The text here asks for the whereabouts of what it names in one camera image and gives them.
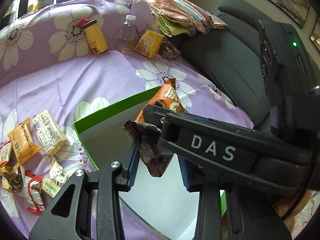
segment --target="tree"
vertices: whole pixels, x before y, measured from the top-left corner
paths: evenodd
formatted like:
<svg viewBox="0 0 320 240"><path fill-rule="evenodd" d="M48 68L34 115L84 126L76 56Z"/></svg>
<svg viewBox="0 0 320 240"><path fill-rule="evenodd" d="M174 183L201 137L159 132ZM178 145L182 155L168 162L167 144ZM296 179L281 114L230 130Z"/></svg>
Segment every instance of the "tree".
<svg viewBox="0 0 320 240"><path fill-rule="evenodd" d="M7 16L8 14L12 13L12 9L13 9L13 3L9 6L9 9L7 10L4 16Z"/></svg>

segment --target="blue gripper pad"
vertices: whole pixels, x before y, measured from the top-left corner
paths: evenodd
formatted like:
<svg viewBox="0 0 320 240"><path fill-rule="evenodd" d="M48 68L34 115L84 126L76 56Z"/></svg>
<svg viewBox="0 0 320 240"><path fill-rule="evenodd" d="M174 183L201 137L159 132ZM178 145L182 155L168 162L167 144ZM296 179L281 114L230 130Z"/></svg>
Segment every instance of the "blue gripper pad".
<svg viewBox="0 0 320 240"><path fill-rule="evenodd" d="M136 147L134 149L134 153L132 155L132 159L130 161L129 169L128 169L128 182L127 182L127 187L131 189L131 187L134 184L134 181L136 179L137 175L137 170L138 170L138 165L139 165L139 160L140 160L140 152L138 148Z"/></svg>
<svg viewBox="0 0 320 240"><path fill-rule="evenodd" d="M186 187L187 191L189 191L190 180L189 180L189 168L187 167L187 161L184 158L182 158L180 155L178 155L178 161L179 161L183 185Z"/></svg>

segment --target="food package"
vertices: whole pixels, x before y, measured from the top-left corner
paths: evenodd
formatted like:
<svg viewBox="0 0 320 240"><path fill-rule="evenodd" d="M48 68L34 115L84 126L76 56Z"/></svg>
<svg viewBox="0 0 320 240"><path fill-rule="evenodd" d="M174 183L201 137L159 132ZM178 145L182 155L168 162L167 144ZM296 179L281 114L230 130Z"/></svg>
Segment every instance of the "food package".
<svg viewBox="0 0 320 240"><path fill-rule="evenodd" d="M175 90L175 79L167 80L147 105L156 105L184 113ZM130 134L137 145L141 160L147 166L150 175L161 177L168 167L173 153L157 146L161 130L152 124L145 123L143 109L134 122L128 121L124 124L124 130Z"/></svg>
<svg viewBox="0 0 320 240"><path fill-rule="evenodd" d="M174 60L181 55L181 52L169 41L163 41L160 46L159 55L163 59Z"/></svg>
<svg viewBox="0 0 320 240"><path fill-rule="evenodd" d="M52 158L49 175L42 182L42 190L51 197L55 197L59 190L64 186L70 176L64 173L61 165Z"/></svg>
<svg viewBox="0 0 320 240"><path fill-rule="evenodd" d="M67 143L66 135L48 109L37 115L32 123L40 145L48 157L54 156Z"/></svg>
<svg viewBox="0 0 320 240"><path fill-rule="evenodd" d="M28 202L27 210L33 214L41 215L44 211L44 203L41 198L42 177L31 172L25 172L24 189Z"/></svg>
<svg viewBox="0 0 320 240"><path fill-rule="evenodd" d="M0 148L0 168L8 163L10 160L12 151L12 144L8 142L2 148Z"/></svg>
<svg viewBox="0 0 320 240"><path fill-rule="evenodd" d="M163 35L152 30L146 30L146 32L140 38L134 51L147 58L152 58L159 52L163 39Z"/></svg>
<svg viewBox="0 0 320 240"><path fill-rule="evenodd" d="M16 167L25 164L38 151L41 150L39 145L36 145L30 134L30 118L24 120L20 125L14 128L9 134L13 151L17 157L18 163Z"/></svg>
<svg viewBox="0 0 320 240"><path fill-rule="evenodd" d="M21 192L23 185L20 167L5 165L0 168L0 174L3 176L2 186L6 191L10 193Z"/></svg>

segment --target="purple bedsheet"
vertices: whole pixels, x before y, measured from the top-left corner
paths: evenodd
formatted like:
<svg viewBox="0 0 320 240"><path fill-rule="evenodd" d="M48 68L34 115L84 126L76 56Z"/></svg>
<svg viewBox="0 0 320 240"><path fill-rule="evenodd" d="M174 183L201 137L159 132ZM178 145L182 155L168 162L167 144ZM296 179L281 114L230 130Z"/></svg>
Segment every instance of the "purple bedsheet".
<svg viewBox="0 0 320 240"><path fill-rule="evenodd" d="M147 59L138 53L115 51L127 14L137 17L138 33L154 26L144 0L74 0L43 8L0 31L0 147L7 134L26 117L50 108L63 127L69 146L57 155L66 172L94 169L72 123L98 109L176 78L177 94L191 113L252 128L247 114L209 80L184 61ZM110 46L92 55L76 25L97 19ZM50 159L40 151L22 169L48 175ZM50 197L42 193L45 204ZM0 201L17 228L28 237L38 217L27 211L24 192L12 194L0 186ZM127 239L162 239L124 207Z"/></svg>

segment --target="metal screw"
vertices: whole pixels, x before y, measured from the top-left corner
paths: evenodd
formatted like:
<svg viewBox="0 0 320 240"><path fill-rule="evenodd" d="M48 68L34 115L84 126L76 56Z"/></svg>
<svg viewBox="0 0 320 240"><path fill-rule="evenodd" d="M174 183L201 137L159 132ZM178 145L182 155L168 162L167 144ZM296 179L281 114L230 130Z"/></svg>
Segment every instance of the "metal screw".
<svg viewBox="0 0 320 240"><path fill-rule="evenodd" d="M117 167L120 166L120 162L114 161L114 162L110 163L110 166L111 166L112 168L117 168Z"/></svg>
<svg viewBox="0 0 320 240"><path fill-rule="evenodd" d="M77 170L77 171L75 172L75 175L76 175L77 177L81 177L83 174L84 174L84 171L83 171L83 170Z"/></svg>

